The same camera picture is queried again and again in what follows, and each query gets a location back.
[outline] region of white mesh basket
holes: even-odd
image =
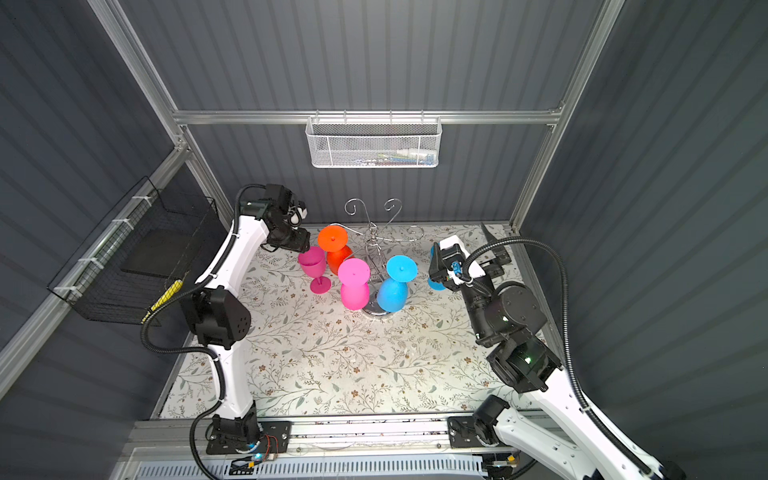
[[[318,168],[437,167],[442,125],[323,123],[309,118],[306,139]]]

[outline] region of floral pattern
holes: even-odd
[[[502,225],[488,228],[497,238],[507,236]],[[404,233],[402,227],[391,230]],[[489,394],[511,391],[485,361],[490,349],[473,341],[461,294],[434,291],[426,281],[432,243],[458,234],[472,250],[485,243],[480,227],[424,230],[419,242],[384,249],[387,257],[413,258],[419,275],[409,283],[406,307],[383,319],[347,310],[330,270],[333,287],[315,295],[295,253],[259,251],[239,298],[253,316],[243,341],[248,386],[260,415],[474,410]],[[350,236],[353,248],[358,242]],[[502,280],[522,281],[514,258]],[[191,418],[214,403],[207,361],[188,354],[160,417]]]

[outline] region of black wire basket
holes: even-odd
[[[48,290],[85,319],[137,325],[161,298],[194,284],[226,234],[213,199],[171,189],[152,190],[107,225],[109,234],[78,248]]]

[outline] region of gray wall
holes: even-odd
[[[0,345],[171,148],[85,1],[0,2]],[[197,188],[186,169],[174,182]],[[186,334],[155,330],[160,344]],[[0,477],[105,478],[173,361],[136,326],[67,316],[0,400]]]
[[[523,228],[586,393],[689,478],[766,477],[765,18],[628,2]]]
[[[600,5],[124,2],[182,110],[556,108]],[[545,128],[445,127],[436,169],[359,171],[312,167],[302,127],[191,130],[229,197],[282,183],[319,223],[345,221],[351,197],[374,220],[390,197],[404,201],[404,221],[507,220]]]

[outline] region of yellow connector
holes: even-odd
[[[147,315],[144,315],[144,318],[141,320],[142,323],[146,322],[149,318],[149,315],[160,308],[160,306],[163,303],[166,303],[173,295],[176,295],[176,293],[181,290],[181,286],[184,285],[184,281],[182,280],[176,280],[173,285],[168,287],[168,290],[165,290],[165,293],[163,293],[163,296],[161,296],[159,299],[157,299],[157,302],[154,303],[154,305],[151,308],[151,312],[148,312]]]

